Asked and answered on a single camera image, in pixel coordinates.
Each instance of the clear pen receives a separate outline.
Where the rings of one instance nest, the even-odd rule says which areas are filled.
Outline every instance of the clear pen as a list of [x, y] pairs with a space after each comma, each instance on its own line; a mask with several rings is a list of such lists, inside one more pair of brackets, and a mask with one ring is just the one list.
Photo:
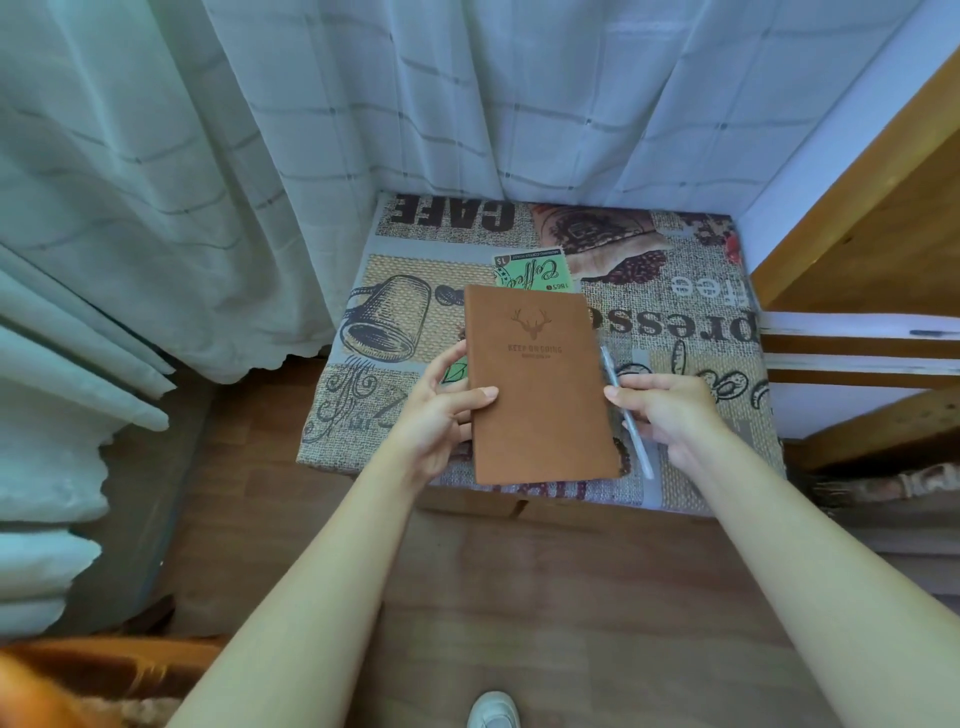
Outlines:
[[[614, 387], [620, 386], [616, 380], [616, 367], [613, 366], [613, 357], [610, 356], [610, 350], [607, 347], [600, 347], [600, 356], [603, 358], [603, 368], [607, 372], [607, 379], [610, 380], [610, 384]], [[636, 456], [640, 458], [640, 468], [643, 470], [643, 477], [647, 480], [654, 479], [654, 468], [650, 464], [650, 458], [647, 456], [647, 450], [643, 446], [643, 441], [640, 439], [640, 433], [636, 429], [636, 422], [634, 421], [633, 413], [628, 410], [620, 407], [620, 413], [623, 415], [623, 424], [627, 427], [627, 432], [630, 433], [630, 439], [634, 443], [634, 450], [636, 450]]]

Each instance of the brown notebook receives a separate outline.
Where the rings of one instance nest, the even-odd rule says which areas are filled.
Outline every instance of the brown notebook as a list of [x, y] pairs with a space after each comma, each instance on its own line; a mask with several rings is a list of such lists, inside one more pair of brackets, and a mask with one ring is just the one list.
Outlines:
[[487, 285], [465, 296], [470, 386], [500, 388], [473, 413], [476, 482], [618, 477], [587, 300]]

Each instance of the deer head emblem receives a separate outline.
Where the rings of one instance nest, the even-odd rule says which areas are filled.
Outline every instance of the deer head emblem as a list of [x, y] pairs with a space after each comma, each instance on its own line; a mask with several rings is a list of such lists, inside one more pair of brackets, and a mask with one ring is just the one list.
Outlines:
[[543, 319], [542, 321], [537, 321], [534, 324], [531, 324], [529, 321], [523, 321], [520, 319], [520, 309], [518, 308], [516, 311], [514, 311], [514, 318], [512, 318], [511, 321], [516, 321], [518, 324], [520, 324], [520, 327], [530, 334], [531, 340], [537, 341], [537, 334], [543, 330], [543, 327], [550, 323], [550, 319], [546, 317], [546, 312], [542, 308], [540, 309], [540, 316]]

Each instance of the white shoe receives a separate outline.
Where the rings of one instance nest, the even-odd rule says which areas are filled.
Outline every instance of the white shoe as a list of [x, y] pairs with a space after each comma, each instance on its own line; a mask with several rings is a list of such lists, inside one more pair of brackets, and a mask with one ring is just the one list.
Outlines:
[[516, 703], [505, 692], [484, 692], [470, 709], [467, 728], [520, 728]]

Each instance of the white curtain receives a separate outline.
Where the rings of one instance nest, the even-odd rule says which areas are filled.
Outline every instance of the white curtain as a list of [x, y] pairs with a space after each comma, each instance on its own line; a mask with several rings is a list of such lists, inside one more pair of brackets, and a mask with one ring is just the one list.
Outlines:
[[218, 381], [378, 188], [738, 214], [919, 0], [5, 0], [4, 245]]
[[141, 399], [172, 370], [60, 284], [0, 248], [0, 639], [42, 631], [100, 547], [64, 524], [100, 518], [98, 447], [120, 427], [165, 429]]

